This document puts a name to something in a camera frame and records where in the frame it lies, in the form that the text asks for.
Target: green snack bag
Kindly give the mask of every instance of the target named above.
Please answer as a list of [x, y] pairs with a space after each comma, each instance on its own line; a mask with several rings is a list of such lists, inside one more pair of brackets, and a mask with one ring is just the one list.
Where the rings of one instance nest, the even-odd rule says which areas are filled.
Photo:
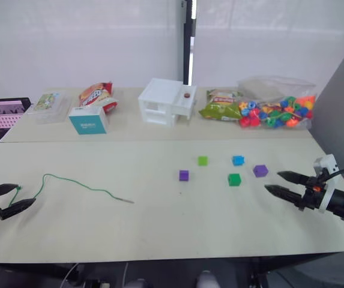
[[199, 113], [207, 119], [234, 121], [242, 118], [238, 100], [241, 98], [238, 91], [214, 89], [207, 91], [208, 104]]

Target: purple cube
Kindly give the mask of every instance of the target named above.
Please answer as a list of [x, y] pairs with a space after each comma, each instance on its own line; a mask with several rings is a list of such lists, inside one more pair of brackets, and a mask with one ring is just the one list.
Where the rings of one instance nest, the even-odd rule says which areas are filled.
[[265, 165], [256, 165], [253, 173], [256, 177], [265, 177], [268, 174], [268, 168]]
[[189, 170], [180, 170], [180, 181], [189, 181]]

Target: green wire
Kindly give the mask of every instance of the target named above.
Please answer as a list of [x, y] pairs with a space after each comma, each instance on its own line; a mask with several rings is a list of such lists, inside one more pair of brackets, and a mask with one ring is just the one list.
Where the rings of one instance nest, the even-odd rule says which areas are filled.
[[[34, 195], [33, 198], [36, 198], [36, 197], [42, 192], [42, 190], [43, 190], [43, 188], [44, 188], [44, 186], [45, 186], [45, 182], [44, 182], [44, 181], [45, 181], [45, 177], [46, 177], [46, 176], [51, 176], [51, 177], [54, 177], [54, 178], [57, 178], [57, 179], [60, 179], [60, 180], [70, 181], [70, 182], [76, 183], [76, 184], [78, 184], [78, 185], [80, 185], [80, 186], [82, 186], [82, 187], [84, 187], [84, 188], [87, 188], [87, 189], [89, 189], [89, 190], [91, 190], [91, 191], [102, 191], [102, 192], [105, 192], [105, 193], [109, 194], [110, 197], [113, 198], [113, 199], [116, 199], [116, 200], [119, 200], [119, 201], [124, 201], [124, 202], [127, 202], [127, 203], [132, 203], [132, 204], [134, 204], [133, 201], [131, 201], [131, 200], [126, 200], [126, 199], [119, 198], [119, 197], [116, 197], [116, 196], [114, 196], [111, 192], [109, 192], [109, 191], [107, 191], [107, 190], [105, 190], [105, 189], [94, 189], [94, 188], [90, 188], [89, 186], [86, 186], [85, 184], [82, 184], [82, 183], [80, 183], [80, 182], [78, 182], [78, 181], [76, 181], [76, 180], [69, 179], [69, 178], [64, 178], [64, 177], [59, 177], [59, 176], [56, 176], [56, 175], [50, 174], [50, 173], [44, 174], [44, 176], [42, 176], [42, 185], [41, 185], [41, 188], [40, 188], [40, 190], [37, 192], [37, 194]], [[16, 193], [14, 194], [13, 198], [11, 199], [11, 201], [10, 201], [10, 203], [9, 203], [9, 206], [13, 204], [13, 201], [14, 201], [15, 198], [17, 197], [17, 194], [19, 193], [19, 191], [21, 190], [21, 186], [18, 186], [18, 187], [16, 188], [16, 190], [17, 190], [17, 191], [16, 191]]]

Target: clear plastic container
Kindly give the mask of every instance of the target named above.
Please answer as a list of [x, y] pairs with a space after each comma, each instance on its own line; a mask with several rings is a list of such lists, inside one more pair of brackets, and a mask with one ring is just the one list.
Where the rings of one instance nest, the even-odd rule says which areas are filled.
[[38, 124], [64, 122], [70, 107], [70, 98], [62, 92], [48, 92], [31, 106], [27, 114]]

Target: small cube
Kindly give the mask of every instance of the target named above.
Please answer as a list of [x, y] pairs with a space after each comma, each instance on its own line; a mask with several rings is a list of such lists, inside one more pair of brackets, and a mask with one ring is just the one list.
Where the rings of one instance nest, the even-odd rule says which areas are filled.
[[240, 186], [241, 184], [240, 174], [229, 174], [228, 183], [229, 183], [229, 186]]
[[240, 155], [233, 156], [232, 157], [232, 162], [233, 162], [234, 166], [241, 166], [241, 165], [243, 165], [245, 163], [244, 157], [240, 156]]
[[207, 166], [208, 156], [198, 156], [198, 166]]
[[189, 170], [180, 170], [180, 181], [189, 181]]
[[253, 173], [256, 177], [265, 177], [268, 174], [268, 168], [265, 165], [256, 165]]

